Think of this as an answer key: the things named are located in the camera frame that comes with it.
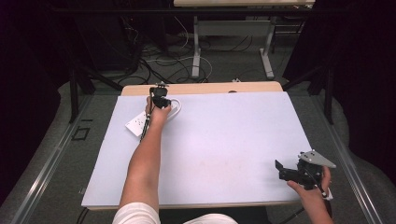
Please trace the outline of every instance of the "white sleeve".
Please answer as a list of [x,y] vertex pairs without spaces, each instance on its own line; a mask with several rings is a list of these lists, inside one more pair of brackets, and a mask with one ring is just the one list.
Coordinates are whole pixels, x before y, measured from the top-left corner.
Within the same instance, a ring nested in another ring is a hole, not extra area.
[[145,203],[128,203],[114,216],[113,224],[160,224],[158,213]]

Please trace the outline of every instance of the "white tabletop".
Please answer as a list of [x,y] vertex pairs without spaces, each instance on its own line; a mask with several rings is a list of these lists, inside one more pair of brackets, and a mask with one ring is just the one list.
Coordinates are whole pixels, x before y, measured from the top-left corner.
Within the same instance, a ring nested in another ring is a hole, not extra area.
[[[296,169],[311,150],[286,92],[173,95],[180,113],[163,130],[160,207],[290,203],[299,200],[278,179],[275,160]],[[120,96],[82,206],[117,208],[139,138],[125,123],[146,96]]]
[[175,0],[176,7],[263,7],[313,5],[315,0]]

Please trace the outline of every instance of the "wooden desk top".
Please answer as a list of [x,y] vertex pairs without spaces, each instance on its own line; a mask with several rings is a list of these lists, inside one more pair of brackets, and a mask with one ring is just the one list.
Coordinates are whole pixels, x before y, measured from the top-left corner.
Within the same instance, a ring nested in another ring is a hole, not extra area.
[[[121,96],[149,95],[149,88],[154,85],[126,86]],[[205,94],[205,93],[227,93],[230,91],[252,92],[252,91],[283,91],[278,82],[225,82],[225,83],[201,83],[201,84],[170,84],[169,95],[175,94]]]
[[176,7],[263,7],[313,5],[315,0],[175,0]]

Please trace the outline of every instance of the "white t-shirt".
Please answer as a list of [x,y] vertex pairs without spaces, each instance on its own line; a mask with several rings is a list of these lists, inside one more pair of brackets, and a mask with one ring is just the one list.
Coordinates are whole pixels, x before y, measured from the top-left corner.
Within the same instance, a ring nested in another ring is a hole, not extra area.
[[[160,224],[158,213],[145,203],[128,203],[114,216],[113,224]],[[237,224],[231,217],[223,214],[208,214],[184,224]]]

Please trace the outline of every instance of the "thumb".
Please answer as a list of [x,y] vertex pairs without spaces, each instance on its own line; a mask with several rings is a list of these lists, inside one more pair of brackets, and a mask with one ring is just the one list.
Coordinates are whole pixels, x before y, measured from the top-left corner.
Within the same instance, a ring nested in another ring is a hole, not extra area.
[[294,189],[299,195],[301,195],[301,193],[303,192],[303,187],[301,187],[299,184],[297,184],[296,182],[289,180],[288,182],[289,187],[291,187],[292,189]]

